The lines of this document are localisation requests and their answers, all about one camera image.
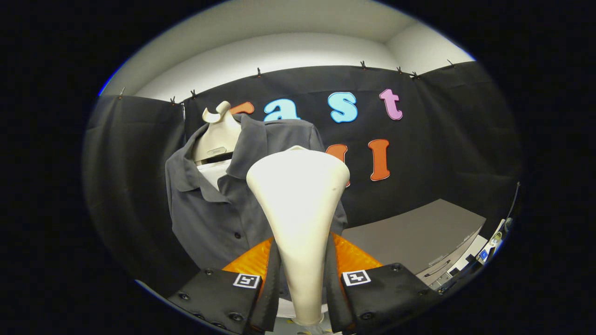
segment orange fabric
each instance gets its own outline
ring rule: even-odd
[[[368,253],[362,251],[359,247],[350,243],[345,238],[333,232],[331,235],[333,236],[333,242],[336,246],[337,275],[340,280],[342,272],[368,270],[383,266],[379,261],[374,259]],[[263,281],[261,284],[262,291],[265,286],[267,266],[269,265],[269,252],[271,251],[272,242],[273,237],[257,244],[224,267],[223,270],[239,274],[260,275]]]
[[[383,266],[379,261],[345,238],[333,232],[331,235],[336,245],[337,275],[339,277],[342,276],[342,272],[368,270]]]
[[[260,275],[263,281],[260,290],[260,292],[262,292],[263,287],[265,286],[267,266],[269,265],[269,251],[271,251],[272,242],[273,237],[257,244],[252,249],[236,258],[233,262],[227,264],[223,270],[239,274]]]

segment white wall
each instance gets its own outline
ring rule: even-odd
[[[475,60],[432,28],[416,22],[400,31],[386,44],[402,71],[420,75],[452,63]]]
[[[281,33],[328,33],[379,43],[415,22],[373,0],[230,0],[155,37],[131,57],[103,94],[134,94],[173,66],[219,46]]]
[[[180,102],[190,91],[257,74],[307,66],[350,65],[396,70],[400,66],[379,42],[325,33],[285,33],[245,39],[203,52],[153,79],[135,95]]]

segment black curtain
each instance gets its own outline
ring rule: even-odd
[[[392,120],[379,95],[399,97],[400,120]],[[337,123],[327,98],[350,92],[358,117]],[[446,66],[417,78],[385,69],[316,66],[252,76],[201,92],[184,101],[186,132],[204,122],[207,107],[223,100],[254,105],[263,120],[267,103],[289,99],[298,117],[313,123],[325,146],[347,146],[350,186],[342,195],[350,227],[405,213],[442,198],[487,219],[485,237],[507,215],[523,170],[515,120],[496,83],[475,61]],[[373,156],[368,143],[389,141],[390,176],[370,180]]]
[[[182,106],[99,97],[83,143],[86,202],[100,237],[137,280],[168,296],[199,270],[172,232],[164,165],[184,143]]]
[[[391,119],[380,94],[399,97],[402,118]],[[328,97],[350,92],[358,116],[337,123]],[[385,69],[318,66],[280,70],[212,88],[183,105],[139,97],[100,97],[89,122],[83,181],[92,218],[116,259],[161,295],[182,287],[198,268],[172,233],[164,164],[204,124],[207,107],[250,102],[250,117],[289,99],[313,123],[325,146],[347,146],[350,186],[342,203],[350,227],[365,225],[442,198],[486,217],[489,238],[505,218],[523,170],[510,109],[476,62],[412,78]],[[368,143],[386,139],[390,176],[372,181]]]

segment mannequin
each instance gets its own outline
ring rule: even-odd
[[[327,238],[349,178],[338,158],[298,145],[260,159],[246,176],[280,251],[296,311],[293,320],[312,334],[321,333]]]
[[[203,121],[209,127],[193,148],[193,159],[197,166],[205,164],[208,158],[234,151],[241,126],[232,117],[230,108],[230,103],[223,101],[215,108],[217,113],[209,113],[207,108],[203,111]]]

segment white undershirt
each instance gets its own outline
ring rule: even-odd
[[[221,162],[208,163],[197,166],[197,169],[207,179],[207,181],[219,191],[218,179],[225,176],[225,171],[228,169],[231,159],[223,160]]]
[[[229,167],[229,164],[232,162],[231,159],[223,160],[221,162],[215,163],[208,163],[197,166],[197,169],[201,172],[201,174],[207,179],[207,181],[213,185],[218,191],[218,179],[226,175],[226,170]],[[327,304],[321,306],[321,313],[325,313],[328,311]],[[285,299],[280,298],[280,303],[277,308],[277,317],[278,318],[295,318],[296,311],[294,310],[294,304]]]

